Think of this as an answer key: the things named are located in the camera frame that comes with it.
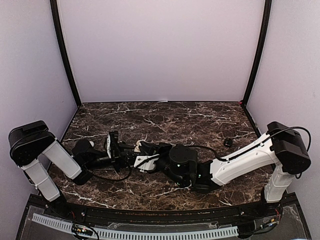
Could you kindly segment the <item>small white charging case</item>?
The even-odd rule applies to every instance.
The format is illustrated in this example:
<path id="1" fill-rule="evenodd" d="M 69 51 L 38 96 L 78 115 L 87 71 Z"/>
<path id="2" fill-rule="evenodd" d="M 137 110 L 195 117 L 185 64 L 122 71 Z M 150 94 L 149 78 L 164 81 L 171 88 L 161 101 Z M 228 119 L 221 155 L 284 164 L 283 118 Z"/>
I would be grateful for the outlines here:
<path id="1" fill-rule="evenodd" d="M 143 147 L 144 141 L 138 140 L 135 144 L 134 152 L 136 153 L 145 153 L 144 147 Z"/>

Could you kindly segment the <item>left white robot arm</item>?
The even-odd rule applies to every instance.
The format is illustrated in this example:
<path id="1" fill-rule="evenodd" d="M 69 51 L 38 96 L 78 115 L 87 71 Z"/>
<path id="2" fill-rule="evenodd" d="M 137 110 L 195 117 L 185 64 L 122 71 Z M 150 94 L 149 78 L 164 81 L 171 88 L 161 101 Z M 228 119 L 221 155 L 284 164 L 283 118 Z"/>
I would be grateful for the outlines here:
<path id="1" fill-rule="evenodd" d="M 43 198 L 51 203 L 51 210 L 60 218 L 67 218 L 71 208 L 63 201 L 64 196 L 50 177 L 48 167 L 43 166 L 43 160 L 82 186 L 93 177 L 91 171 L 94 169 L 113 166 L 119 171 L 127 167 L 126 153 L 134 149 L 119 141 L 117 131 L 111 131 L 105 139 L 104 150 L 95 149 L 94 143 L 88 139 L 80 139 L 72 151 L 68 151 L 42 120 L 13 128 L 8 134 L 8 141 L 11 159 Z"/>

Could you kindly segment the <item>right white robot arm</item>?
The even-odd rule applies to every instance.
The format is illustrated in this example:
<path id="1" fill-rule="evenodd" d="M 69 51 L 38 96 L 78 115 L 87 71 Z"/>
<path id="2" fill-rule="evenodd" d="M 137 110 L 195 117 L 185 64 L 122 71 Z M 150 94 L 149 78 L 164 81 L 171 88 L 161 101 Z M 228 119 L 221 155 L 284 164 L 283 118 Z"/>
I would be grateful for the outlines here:
<path id="1" fill-rule="evenodd" d="M 134 167 L 141 172 L 160 171 L 180 188 L 208 193 L 244 174 L 274 164 L 275 170 L 262 190 L 263 200 L 255 213 L 266 217 L 275 208 L 292 183 L 311 165 L 310 145 L 305 145 L 300 126 L 288 127 L 277 121 L 267 125 L 267 132 L 251 144 L 223 157 L 214 150 L 214 159 L 198 161 L 198 146 L 137 141 Z"/>

